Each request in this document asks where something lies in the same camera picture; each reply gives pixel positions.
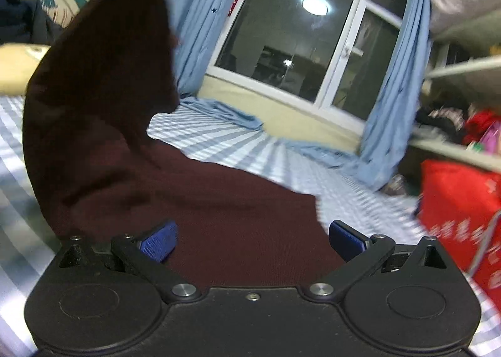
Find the maroon vintage print sweatshirt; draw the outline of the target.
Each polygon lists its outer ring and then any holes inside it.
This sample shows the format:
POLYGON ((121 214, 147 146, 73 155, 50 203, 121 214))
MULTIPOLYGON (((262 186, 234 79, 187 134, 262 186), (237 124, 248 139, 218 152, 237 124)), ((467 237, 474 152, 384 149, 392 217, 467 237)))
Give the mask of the maroon vintage print sweatshirt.
POLYGON ((197 287, 307 285, 339 267, 315 200, 148 136, 179 103, 165 0, 91 0, 25 95, 25 167, 58 237, 106 242, 165 220, 168 266, 197 287))

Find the clothes pile on shelf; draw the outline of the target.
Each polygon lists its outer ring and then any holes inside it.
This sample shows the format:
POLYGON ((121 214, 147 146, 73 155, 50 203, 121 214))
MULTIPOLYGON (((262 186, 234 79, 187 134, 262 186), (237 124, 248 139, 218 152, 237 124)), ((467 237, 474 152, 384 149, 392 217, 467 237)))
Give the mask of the clothes pile on shelf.
POLYGON ((420 108, 415 116, 414 137, 500 155, 500 116, 490 109, 454 107, 450 103, 420 108))

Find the dark navy clothes pile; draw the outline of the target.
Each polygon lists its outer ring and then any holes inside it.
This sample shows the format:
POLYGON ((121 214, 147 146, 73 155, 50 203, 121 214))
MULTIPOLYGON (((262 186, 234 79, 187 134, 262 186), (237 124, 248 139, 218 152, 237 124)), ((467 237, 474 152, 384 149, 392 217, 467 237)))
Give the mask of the dark navy clothes pile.
POLYGON ((51 46, 64 28, 42 7, 41 0, 1 0, 0 42, 51 46))

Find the red bag with white characters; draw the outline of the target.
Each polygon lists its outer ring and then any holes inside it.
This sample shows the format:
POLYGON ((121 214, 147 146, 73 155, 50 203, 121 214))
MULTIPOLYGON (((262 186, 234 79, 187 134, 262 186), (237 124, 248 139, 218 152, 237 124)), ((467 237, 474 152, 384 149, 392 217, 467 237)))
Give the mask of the red bag with white characters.
POLYGON ((421 223, 500 306, 500 174, 430 159, 421 172, 421 223))

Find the blue white checkered bedsheet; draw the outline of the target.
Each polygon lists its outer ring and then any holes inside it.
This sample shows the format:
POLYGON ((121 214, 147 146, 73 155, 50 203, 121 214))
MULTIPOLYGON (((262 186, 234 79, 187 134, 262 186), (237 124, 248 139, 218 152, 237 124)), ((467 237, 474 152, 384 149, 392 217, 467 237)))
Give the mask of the blue white checkered bedsheet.
MULTIPOLYGON (((30 356, 36 346, 24 320, 27 296, 59 248, 26 174, 22 149, 23 97, 1 99, 1 354, 30 356)), ((307 158, 265 132, 181 106, 157 114, 149 135, 189 158, 243 169, 317 199, 323 226, 342 220, 366 235, 384 233, 416 243, 426 229, 414 217, 417 200, 372 193, 336 169, 307 158)))

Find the right blue star curtain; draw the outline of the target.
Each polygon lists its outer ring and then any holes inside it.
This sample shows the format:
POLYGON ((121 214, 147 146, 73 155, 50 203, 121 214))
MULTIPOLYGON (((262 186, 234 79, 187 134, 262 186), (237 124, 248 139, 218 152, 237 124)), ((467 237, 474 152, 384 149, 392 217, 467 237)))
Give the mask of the right blue star curtain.
POLYGON ((402 26, 359 151, 346 153, 311 142, 284 144, 330 169, 339 169, 373 191, 396 174, 411 137, 431 52, 431 0, 407 0, 402 26))

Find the blue star curtain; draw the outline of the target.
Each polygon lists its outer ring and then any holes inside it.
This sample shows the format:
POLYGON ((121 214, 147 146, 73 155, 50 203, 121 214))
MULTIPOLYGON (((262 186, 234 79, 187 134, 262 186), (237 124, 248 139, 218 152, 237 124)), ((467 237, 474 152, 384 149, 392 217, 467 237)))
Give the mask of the blue star curtain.
POLYGON ((234 0, 167 0, 170 27, 178 39, 173 67, 180 106, 218 120, 261 131, 257 117, 218 102, 197 97, 234 0))
POLYGON ((402 26, 359 151, 346 153, 311 142, 284 144, 330 169, 339 169, 373 191, 396 174, 411 137, 431 52, 431 0, 407 0, 402 26))

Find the white shelf unit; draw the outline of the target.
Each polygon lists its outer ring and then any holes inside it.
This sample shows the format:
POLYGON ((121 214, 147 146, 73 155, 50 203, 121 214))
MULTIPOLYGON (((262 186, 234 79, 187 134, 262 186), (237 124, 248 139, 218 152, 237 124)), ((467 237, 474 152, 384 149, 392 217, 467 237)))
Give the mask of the white shelf unit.
MULTIPOLYGON (((454 107, 490 109, 500 116, 500 12, 487 13, 435 37, 421 108, 450 103, 454 107)), ((412 136, 412 148, 476 168, 500 172, 500 155, 412 136)))

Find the white framed window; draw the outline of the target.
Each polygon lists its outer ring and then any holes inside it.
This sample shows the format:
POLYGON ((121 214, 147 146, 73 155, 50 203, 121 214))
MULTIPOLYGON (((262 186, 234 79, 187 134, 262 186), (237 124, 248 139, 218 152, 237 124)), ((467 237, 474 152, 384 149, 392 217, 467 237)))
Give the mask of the white framed window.
POLYGON ((407 0, 236 0, 208 72, 361 135, 407 0))

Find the yellow avocado print quilt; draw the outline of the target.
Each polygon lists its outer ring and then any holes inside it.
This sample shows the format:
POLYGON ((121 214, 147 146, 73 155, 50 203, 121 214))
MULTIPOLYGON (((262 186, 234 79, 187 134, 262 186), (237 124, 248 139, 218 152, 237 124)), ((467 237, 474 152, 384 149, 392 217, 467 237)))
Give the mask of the yellow avocado print quilt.
POLYGON ((49 46, 6 43, 0 48, 0 93, 24 96, 27 84, 49 46))

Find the left blue star curtain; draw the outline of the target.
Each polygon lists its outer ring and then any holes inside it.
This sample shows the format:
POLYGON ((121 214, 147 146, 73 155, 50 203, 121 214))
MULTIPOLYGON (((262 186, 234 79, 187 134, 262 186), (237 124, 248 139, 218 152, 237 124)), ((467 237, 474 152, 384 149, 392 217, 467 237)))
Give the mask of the left blue star curtain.
POLYGON ((170 27, 178 39, 173 67, 180 106, 218 120, 261 131, 257 117, 218 102, 197 97, 234 0, 167 0, 170 27))

